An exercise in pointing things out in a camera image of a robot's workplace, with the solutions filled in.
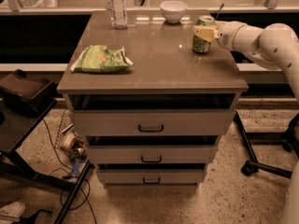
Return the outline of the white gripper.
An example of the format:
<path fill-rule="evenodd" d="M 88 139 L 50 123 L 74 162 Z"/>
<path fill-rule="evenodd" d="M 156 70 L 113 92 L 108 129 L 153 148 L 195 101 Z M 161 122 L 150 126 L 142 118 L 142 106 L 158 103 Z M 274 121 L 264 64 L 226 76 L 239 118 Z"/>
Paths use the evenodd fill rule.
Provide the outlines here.
<path fill-rule="evenodd" d="M 217 21 L 216 26 L 195 25 L 193 34 L 209 43 L 217 39 L 218 45 L 223 49 L 230 51 L 246 50 L 243 30 L 247 25 L 244 22 Z"/>

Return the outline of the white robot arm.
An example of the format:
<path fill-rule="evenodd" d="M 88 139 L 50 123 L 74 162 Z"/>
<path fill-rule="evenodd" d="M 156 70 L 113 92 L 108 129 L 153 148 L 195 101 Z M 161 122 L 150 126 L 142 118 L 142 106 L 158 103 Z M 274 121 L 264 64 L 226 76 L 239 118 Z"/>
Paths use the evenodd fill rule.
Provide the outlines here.
<path fill-rule="evenodd" d="M 215 21 L 194 25 L 193 34 L 207 42 L 217 40 L 220 47 L 239 52 L 265 69 L 277 66 L 299 102 L 299 40 L 290 26 L 274 23 L 262 29 L 240 21 Z M 299 162 L 291 174 L 280 224 L 299 224 Z"/>

